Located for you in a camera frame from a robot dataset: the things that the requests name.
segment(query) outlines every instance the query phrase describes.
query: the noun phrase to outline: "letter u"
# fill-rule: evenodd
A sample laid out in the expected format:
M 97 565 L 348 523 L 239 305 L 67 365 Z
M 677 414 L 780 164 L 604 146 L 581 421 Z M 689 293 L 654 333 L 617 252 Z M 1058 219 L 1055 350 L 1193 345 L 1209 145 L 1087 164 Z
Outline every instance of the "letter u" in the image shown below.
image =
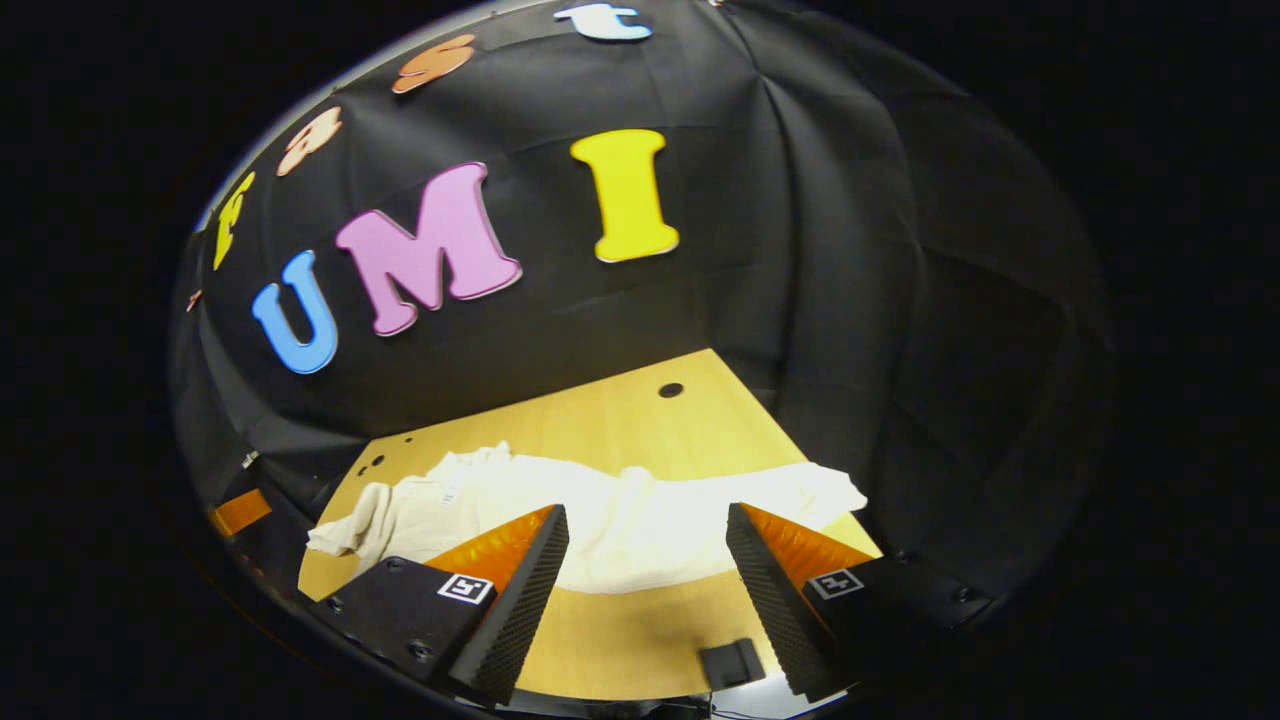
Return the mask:
M 302 310 L 311 323 L 314 331 L 311 342 L 306 345 L 298 342 L 293 329 L 289 328 L 289 322 L 280 310 L 280 286 L 271 283 L 253 299 L 253 316 L 266 331 L 271 348 L 285 368 L 301 375 L 308 375 L 328 365 L 338 350 L 338 325 L 334 324 L 329 305 L 325 304 L 315 273 L 311 272 L 315 261 L 316 254 L 305 250 L 284 266 L 284 282 L 298 293 Z

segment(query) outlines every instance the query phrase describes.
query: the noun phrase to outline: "wooden table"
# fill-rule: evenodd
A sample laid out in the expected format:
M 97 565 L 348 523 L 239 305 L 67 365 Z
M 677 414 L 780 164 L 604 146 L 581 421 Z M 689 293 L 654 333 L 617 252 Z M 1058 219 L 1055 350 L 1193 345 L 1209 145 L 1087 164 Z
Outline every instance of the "wooden table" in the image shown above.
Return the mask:
M 681 383 L 664 398 L 658 388 Z M 512 454 L 570 460 L 618 474 L 646 468 L 660 480 L 691 480 L 805 462 L 795 443 L 712 350 L 488 413 L 369 443 L 320 516 L 344 518 L 367 483 L 422 475 L 445 452 L 507 441 Z M 381 457 L 376 465 L 375 459 Z M 852 515 L 824 534 L 882 553 Z M 337 591 L 357 557 L 307 550 L 298 589 Z M 522 691 L 588 700 L 684 697 L 709 691 L 698 650 L 751 638 L 765 673 L 778 661 L 737 571 L 626 594 L 554 588 L 516 683 Z

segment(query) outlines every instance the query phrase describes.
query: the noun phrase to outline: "small black box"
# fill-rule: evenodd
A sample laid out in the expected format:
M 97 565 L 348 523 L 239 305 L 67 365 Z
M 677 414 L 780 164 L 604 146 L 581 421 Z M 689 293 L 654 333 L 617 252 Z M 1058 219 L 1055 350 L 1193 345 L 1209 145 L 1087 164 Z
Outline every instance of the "small black box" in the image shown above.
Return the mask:
M 703 648 L 698 655 L 713 691 L 736 688 L 764 679 L 764 667 L 760 665 L 760 656 L 755 655 L 755 643 L 751 638 Z

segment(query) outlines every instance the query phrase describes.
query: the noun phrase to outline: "crumpled cloth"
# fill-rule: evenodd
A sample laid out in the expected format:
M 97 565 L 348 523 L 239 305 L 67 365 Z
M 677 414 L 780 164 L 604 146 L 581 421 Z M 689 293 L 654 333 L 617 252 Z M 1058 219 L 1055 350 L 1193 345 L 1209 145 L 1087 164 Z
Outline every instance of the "crumpled cloth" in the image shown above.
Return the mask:
M 865 507 L 867 497 L 846 473 L 813 462 L 663 482 L 643 468 L 613 477 L 577 462 L 512 455 L 502 442 L 449 452 L 426 475 L 396 486 L 370 483 L 351 515 L 308 533 L 307 547 L 357 553 L 358 575 L 389 556 L 426 562 L 503 523 L 562 503 L 570 543 L 556 584 L 626 593 L 733 570 L 724 544 L 732 502 L 820 530 Z

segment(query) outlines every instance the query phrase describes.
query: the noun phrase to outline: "letter m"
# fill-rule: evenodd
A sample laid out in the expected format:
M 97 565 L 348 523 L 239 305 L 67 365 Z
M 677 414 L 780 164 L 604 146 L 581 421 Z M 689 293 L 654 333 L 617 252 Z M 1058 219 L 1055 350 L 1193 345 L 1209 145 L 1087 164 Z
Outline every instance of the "letter m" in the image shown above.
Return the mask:
M 422 190 L 417 236 L 370 210 L 338 232 L 338 247 L 351 252 L 374 305 L 374 332 L 393 336 L 417 319 L 396 283 L 429 310 L 443 304 L 443 263 L 449 261 L 449 295 L 474 300 L 520 279 L 520 263 L 507 258 L 489 224 L 480 183 L 484 163 L 466 163 L 431 178 Z

